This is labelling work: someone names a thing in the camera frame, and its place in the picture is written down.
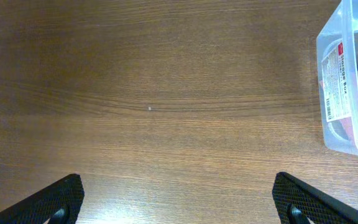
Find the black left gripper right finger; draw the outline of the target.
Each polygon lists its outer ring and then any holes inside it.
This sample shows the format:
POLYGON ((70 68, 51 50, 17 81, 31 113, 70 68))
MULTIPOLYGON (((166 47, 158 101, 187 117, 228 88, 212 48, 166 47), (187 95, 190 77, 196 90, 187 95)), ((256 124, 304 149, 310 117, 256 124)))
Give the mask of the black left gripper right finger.
POLYGON ((286 172, 276 174, 272 196, 284 224, 358 224, 358 210, 286 172))

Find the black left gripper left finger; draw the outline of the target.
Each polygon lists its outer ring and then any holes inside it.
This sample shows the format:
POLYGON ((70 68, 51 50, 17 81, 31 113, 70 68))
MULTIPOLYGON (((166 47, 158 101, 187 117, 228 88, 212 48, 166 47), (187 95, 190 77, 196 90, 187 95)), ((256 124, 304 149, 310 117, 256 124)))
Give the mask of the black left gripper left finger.
POLYGON ((69 174, 0 212, 0 223, 76 223, 85 197, 81 177, 69 174))

